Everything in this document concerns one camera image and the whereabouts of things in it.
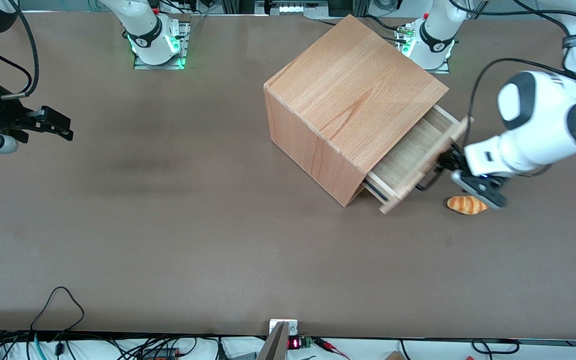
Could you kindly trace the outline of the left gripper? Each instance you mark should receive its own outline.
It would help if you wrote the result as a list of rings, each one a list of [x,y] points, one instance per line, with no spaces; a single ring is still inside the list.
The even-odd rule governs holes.
[[[525,170],[525,164],[517,157],[516,145],[507,132],[466,145],[463,150],[457,143],[452,142],[447,153],[446,157],[436,160],[437,174],[463,170],[464,162],[475,177],[512,177]]]

